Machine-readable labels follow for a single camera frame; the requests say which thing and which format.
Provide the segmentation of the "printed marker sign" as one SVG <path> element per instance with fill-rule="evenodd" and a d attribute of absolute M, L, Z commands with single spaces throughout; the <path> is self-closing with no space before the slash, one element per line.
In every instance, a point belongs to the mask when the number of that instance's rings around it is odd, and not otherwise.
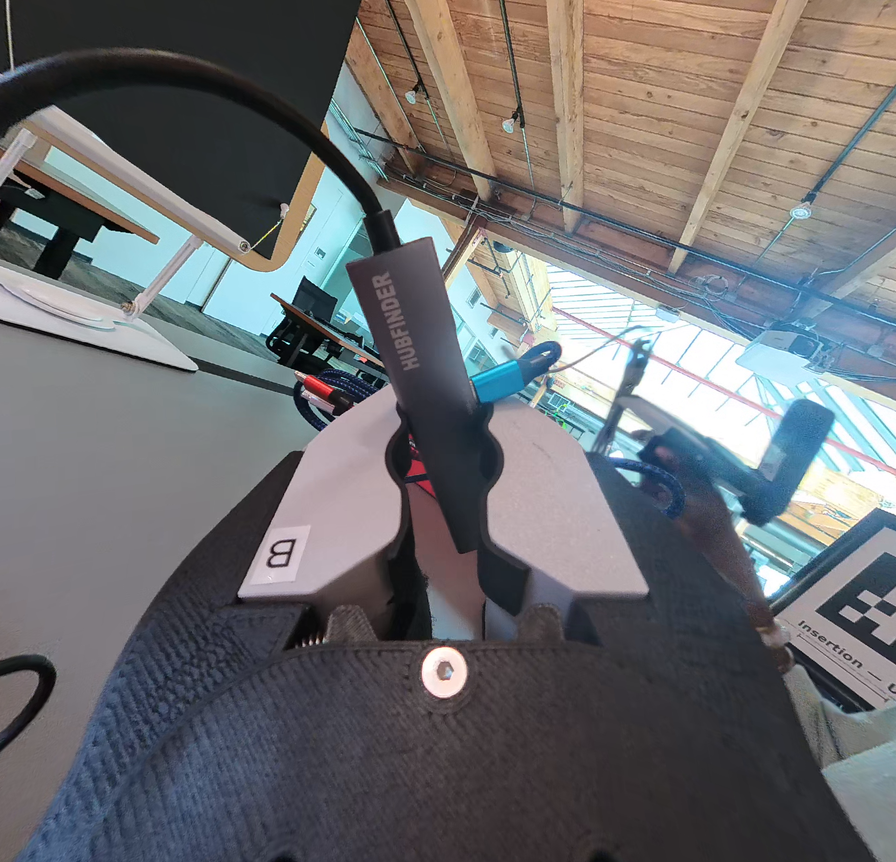
<path fill-rule="evenodd" d="M 877 509 L 814 557 L 771 601 L 790 649 L 845 711 L 895 703 L 895 517 Z"/>

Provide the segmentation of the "wooden backing board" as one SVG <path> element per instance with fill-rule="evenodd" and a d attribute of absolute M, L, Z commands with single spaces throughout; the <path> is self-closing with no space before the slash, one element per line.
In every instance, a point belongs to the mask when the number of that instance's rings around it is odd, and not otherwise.
<path fill-rule="evenodd" d="M 278 270 L 292 254 L 305 230 L 308 210 L 324 172 L 323 162 L 316 155 L 310 155 L 280 225 L 273 252 L 266 258 L 258 251 L 250 250 L 250 244 L 232 229 L 177 196 L 58 107 L 45 108 L 19 122 L 18 127 L 47 140 L 130 196 L 258 273 Z"/>

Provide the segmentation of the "white ceiling projector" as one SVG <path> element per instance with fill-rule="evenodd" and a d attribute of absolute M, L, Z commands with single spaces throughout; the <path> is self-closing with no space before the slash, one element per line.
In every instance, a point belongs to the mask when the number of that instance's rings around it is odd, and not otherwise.
<path fill-rule="evenodd" d="M 776 322 L 750 341 L 735 363 L 758 377 L 796 388 L 825 374 L 837 345 L 797 323 Z"/>

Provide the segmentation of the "black panel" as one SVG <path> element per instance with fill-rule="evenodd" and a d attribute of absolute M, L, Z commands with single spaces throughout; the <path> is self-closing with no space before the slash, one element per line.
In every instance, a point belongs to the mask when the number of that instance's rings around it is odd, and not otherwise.
<path fill-rule="evenodd" d="M 11 0 L 14 61 L 84 49 L 177 52 L 226 67 L 324 121 L 362 0 Z M 134 87 L 58 106 L 249 243 L 290 203 L 308 148 L 205 93 Z"/>

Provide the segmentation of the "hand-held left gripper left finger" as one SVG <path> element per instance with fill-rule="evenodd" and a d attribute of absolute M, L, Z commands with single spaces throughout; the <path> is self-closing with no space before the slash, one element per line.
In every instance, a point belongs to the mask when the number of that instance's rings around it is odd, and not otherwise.
<path fill-rule="evenodd" d="M 390 605 L 390 562 L 409 530 L 408 493 L 389 459 L 401 428 L 386 386 L 308 443 L 239 599 Z"/>

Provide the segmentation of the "grey usb hub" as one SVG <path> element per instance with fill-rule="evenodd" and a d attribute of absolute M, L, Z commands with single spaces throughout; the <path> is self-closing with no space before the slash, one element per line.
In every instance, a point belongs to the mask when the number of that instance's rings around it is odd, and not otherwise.
<path fill-rule="evenodd" d="M 469 382 L 431 238 L 402 244 L 369 218 L 373 255 L 347 266 L 379 358 L 454 545 L 477 549 L 483 412 Z"/>

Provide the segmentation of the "black office chair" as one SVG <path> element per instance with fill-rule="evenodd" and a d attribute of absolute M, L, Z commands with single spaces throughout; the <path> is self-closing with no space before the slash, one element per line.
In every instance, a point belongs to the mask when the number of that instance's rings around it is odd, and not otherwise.
<path fill-rule="evenodd" d="M 313 357 L 321 346 L 325 347 L 326 361 L 339 356 L 342 348 L 339 342 L 318 328 L 319 324 L 330 327 L 337 299 L 303 277 L 291 306 L 315 324 L 311 325 L 286 308 L 283 309 L 283 319 L 265 341 L 267 349 L 277 356 L 279 364 L 293 366 L 304 362 Z"/>

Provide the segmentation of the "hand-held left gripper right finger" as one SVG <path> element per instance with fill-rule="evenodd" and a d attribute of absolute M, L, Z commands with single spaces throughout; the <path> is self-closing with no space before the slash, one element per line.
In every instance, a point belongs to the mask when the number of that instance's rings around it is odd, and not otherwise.
<path fill-rule="evenodd" d="M 477 578 L 487 617 L 550 605 L 563 617 L 596 599 L 635 600 L 648 585 L 581 445 L 518 399 L 487 422 L 497 475 L 485 496 Z"/>

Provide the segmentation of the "wooden desk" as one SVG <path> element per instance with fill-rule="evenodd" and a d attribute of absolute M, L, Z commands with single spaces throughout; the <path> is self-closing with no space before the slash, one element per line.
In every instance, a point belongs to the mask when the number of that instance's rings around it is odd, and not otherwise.
<path fill-rule="evenodd" d="M 2 182 L 1 225 L 22 210 L 55 226 L 56 232 L 39 254 L 33 271 L 58 280 L 75 246 L 91 242 L 101 229 L 139 237 L 153 245 L 159 237 L 99 197 L 85 185 L 48 164 L 21 160 Z"/>

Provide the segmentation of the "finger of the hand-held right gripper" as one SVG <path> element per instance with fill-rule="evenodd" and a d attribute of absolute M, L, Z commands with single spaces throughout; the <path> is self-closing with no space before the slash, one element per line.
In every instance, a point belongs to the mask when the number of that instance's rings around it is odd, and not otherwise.
<path fill-rule="evenodd" d="M 700 435 L 683 421 L 637 395 L 614 397 L 606 419 L 606 449 L 615 438 L 622 416 L 630 413 L 646 425 L 657 443 L 670 450 L 699 450 Z"/>

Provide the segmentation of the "person's right forearm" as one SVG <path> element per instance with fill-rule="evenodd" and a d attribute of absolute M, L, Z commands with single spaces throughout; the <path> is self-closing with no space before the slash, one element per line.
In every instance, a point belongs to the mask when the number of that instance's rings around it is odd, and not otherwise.
<path fill-rule="evenodd" d="M 730 512 L 711 482 L 701 476 L 678 474 L 686 495 L 678 529 L 745 601 L 751 626 L 758 632 L 780 673 L 795 665 L 785 630 L 771 612 L 754 563 L 735 531 Z"/>

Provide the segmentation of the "long office desk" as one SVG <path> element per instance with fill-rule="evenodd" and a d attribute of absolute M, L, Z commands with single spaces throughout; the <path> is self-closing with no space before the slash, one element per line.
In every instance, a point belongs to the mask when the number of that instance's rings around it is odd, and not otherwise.
<path fill-rule="evenodd" d="M 308 327 L 308 329 L 315 330 L 320 333 L 326 341 L 337 343 L 342 349 L 347 350 L 349 353 L 355 355 L 361 363 L 378 367 L 381 370 L 385 369 L 384 363 L 378 357 L 371 354 L 369 350 L 363 349 L 358 345 L 350 342 L 344 335 L 336 330 L 333 330 L 328 324 L 320 322 L 312 315 L 308 315 L 298 310 L 276 294 L 272 293 L 271 298 L 280 305 L 286 317 L 291 318 L 293 321 L 304 323 Z"/>

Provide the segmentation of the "white stand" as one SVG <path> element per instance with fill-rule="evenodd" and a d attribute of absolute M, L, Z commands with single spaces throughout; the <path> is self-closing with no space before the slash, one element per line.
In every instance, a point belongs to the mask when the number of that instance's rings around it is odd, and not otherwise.
<path fill-rule="evenodd" d="M 141 316 L 204 243 L 236 260 L 245 259 L 252 252 L 252 245 L 113 151 L 59 107 L 47 106 L 29 117 L 15 117 L 14 123 L 20 130 L 2 158 L 3 178 L 12 173 L 36 139 L 48 139 L 131 196 L 190 229 L 191 234 L 151 285 L 123 308 L 81 296 L 57 282 L 45 282 L 2 267 L 2 322 L 195 373 L 196 363 Z"/>

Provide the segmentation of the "person's pale shirt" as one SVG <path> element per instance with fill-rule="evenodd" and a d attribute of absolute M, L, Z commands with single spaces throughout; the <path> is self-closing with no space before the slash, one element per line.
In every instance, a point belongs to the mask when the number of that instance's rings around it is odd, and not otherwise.
<path fill-rule="evenodd" d="M 895 707 L 846 713 L 802 666 L 783 675 L 814 760 L 878 861 L 895 859 Z"/>

